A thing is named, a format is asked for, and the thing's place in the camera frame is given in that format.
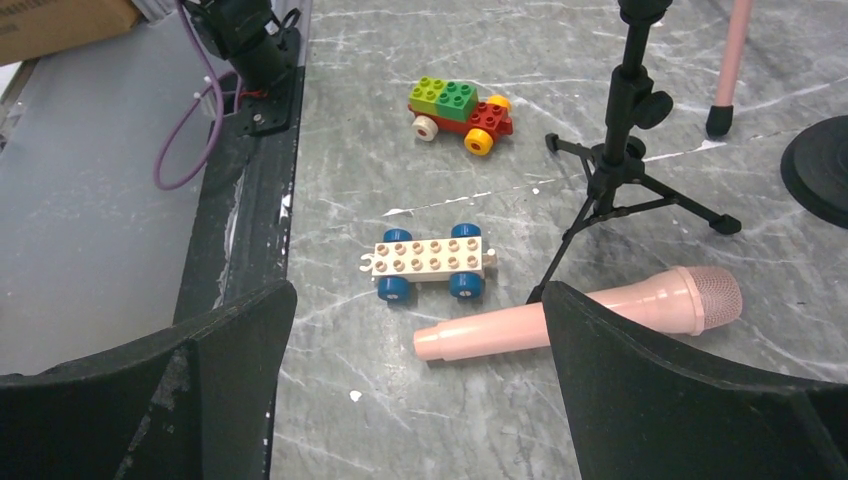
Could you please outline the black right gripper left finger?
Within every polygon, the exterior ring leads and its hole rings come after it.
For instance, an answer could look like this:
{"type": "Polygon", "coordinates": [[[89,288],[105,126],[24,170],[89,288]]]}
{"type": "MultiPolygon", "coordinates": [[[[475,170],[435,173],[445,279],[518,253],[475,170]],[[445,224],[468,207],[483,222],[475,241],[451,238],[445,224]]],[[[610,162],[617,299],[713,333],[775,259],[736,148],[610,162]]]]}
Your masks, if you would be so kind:
{"type": "Polygon", "coordinates": [[[5,479],[265,479],[297,306],[273,282],[124,345],[1,379],[5,479]]]}

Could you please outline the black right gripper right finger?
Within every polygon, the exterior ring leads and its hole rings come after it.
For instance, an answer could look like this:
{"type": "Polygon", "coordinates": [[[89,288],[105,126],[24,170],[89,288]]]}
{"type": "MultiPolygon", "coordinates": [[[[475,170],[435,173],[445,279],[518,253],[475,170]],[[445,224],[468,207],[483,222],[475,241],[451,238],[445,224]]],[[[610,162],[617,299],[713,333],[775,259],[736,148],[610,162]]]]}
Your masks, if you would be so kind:
{"type": "Polygon", "coordinates": [[[843,479],[847,388],[736,363],[628,320],[552,331],[585,479],[843,479]]]}

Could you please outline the black shock-mount tripod stand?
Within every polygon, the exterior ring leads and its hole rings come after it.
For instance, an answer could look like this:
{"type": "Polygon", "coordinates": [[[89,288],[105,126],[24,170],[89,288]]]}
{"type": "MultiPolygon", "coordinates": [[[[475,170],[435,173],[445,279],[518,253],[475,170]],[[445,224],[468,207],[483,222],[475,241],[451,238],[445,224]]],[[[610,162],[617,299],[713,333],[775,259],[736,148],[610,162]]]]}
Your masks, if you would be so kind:
{"type": "Polygon", "coordinates": [[[665,91],[656,91],[643,59],[651,27],[663,19],[672,2],[618,2],[620,17],[628,25],[623,58],[612,71],[606,106],[605,140],[591,148],[561,139],[555,133],[545,136],[547,149],[552,153],[566,152],[580,158],[587,179],[586,200],[572,225],[564,232],[562,243],[539,284],[528,296],[529,304],[542,300],[543,291],[551,280],[567,248],[582,230],[611,219],[678,205],[705,220],[709,227],[722,235],[736,234],[741,222],[728,214],[719,214],[645,173],[644,143],[630,134],[635,127],[649,130],[663,122],[674,103],[665,91]],[[617,190],[625,184],[640,185],[659,198],[630,206],[614,205],[617,190]]]}

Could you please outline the black round-base mic stand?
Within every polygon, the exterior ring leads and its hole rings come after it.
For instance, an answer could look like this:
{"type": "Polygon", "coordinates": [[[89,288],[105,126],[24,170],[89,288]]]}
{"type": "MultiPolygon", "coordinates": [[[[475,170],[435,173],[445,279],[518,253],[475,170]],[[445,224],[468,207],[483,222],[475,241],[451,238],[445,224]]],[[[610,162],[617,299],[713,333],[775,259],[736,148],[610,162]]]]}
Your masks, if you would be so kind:
{"type": "Polygon", "coordinates": [[[847,228],[847,116],[801,131],[781,157],[781,178],[790,195],[819,219],[847,228]]]}

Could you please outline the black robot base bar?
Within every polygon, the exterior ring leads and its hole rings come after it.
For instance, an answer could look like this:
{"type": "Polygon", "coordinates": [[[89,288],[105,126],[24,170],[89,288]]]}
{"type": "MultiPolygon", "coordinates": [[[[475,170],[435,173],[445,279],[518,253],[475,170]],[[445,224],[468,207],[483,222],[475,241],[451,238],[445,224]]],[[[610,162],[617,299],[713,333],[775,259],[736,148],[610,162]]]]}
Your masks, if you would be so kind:
{"type": "Polygon", "coordinates": [[[286,275],[305,68],[283,105],[225,118],[203,176],[173,321],[179,323],[286,275]]]}

